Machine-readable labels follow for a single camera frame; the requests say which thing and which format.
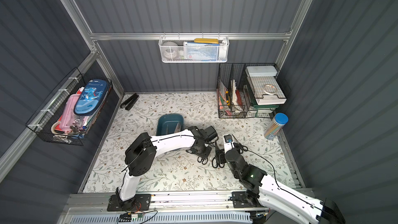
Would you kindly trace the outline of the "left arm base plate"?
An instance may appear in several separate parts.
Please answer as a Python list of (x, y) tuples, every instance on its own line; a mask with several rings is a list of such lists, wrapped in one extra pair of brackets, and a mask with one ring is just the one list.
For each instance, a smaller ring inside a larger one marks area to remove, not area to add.
[(137, 194), (133, 198), (122, 201), (118, 195), (112, 195), (109, 199), (108, 212), (136, 212), (149, 210), (151, 194)]

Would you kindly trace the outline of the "pink kitchen scissors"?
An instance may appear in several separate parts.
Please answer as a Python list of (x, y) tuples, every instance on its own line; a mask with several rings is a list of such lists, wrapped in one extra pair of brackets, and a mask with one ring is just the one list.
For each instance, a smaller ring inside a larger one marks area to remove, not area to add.
[(180, 131), (181, 131), (181, 122), (178, 122), (177, 125), (176, 125), (174, 133), (178, 133)]

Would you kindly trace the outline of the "teal plastic storage box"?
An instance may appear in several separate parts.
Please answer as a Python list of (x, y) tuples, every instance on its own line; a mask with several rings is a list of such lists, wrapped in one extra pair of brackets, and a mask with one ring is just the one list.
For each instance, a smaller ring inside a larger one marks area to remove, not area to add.
[(183, 130), (184, 120), (180, 114), (163, 115), (158, 120), (156, 136), (173, 134), (178, 122), (181, 122), (181, 131)]

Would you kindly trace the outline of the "small black scissors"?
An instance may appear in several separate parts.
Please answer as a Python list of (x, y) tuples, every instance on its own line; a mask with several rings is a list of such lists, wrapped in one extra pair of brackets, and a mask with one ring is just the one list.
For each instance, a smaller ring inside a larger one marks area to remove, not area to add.
[(206, 165), (208, 163), (208, 159), (207, 158), (198, 157), (198, 163), (200, 163), (202, 165)]

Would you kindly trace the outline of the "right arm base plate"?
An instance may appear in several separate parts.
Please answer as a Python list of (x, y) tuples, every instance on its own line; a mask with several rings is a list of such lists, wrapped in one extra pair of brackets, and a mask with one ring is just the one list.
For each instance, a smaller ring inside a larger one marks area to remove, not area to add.
[(229, 198), (234, 208), (269, 208), (263, 206), (259, 202), (259, 198), (255, 198), (254, 194), (245, 191), (233, 191)]

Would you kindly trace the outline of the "large black scissors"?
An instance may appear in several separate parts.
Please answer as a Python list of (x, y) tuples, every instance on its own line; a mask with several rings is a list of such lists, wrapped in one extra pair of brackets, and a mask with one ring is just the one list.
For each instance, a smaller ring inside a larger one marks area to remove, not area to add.
[(224, 149), (216, 150), (215, 156), (212, 159), (211, 165), (214, 169), (224, 168), (226, 163)]

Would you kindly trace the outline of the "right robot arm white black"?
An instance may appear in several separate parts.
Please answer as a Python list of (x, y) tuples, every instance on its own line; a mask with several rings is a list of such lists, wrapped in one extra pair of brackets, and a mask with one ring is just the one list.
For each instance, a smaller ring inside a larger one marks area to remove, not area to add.
[(234, 178), (246, 188), (250, 206), (264, 206), (287, 216), (299, 224), (345, 224), (337, 204), (302, 194), (282, 183), (264, 170), (249, 164), (243, 157), (249, 149), (234, 136), (224, 136), (224, 156)]

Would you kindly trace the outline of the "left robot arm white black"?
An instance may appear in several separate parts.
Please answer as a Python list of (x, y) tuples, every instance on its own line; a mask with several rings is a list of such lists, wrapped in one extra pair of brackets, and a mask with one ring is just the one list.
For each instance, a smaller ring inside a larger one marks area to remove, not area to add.
[(138, 183), (141, 176), (151, 169), (156, 157), (172, 150), (186, 148), (188, 153), (205, 161), (211, 152), (210, 145), (217, 140), (218, 135), (213, 126), (206, 129), (193, 126), (162, 136), (150, 136), (147, 132), (140, 134), (125, 151), (124, 176), (121, 186), (116, 190), (118, 206), (127, 210), (138, 202)]

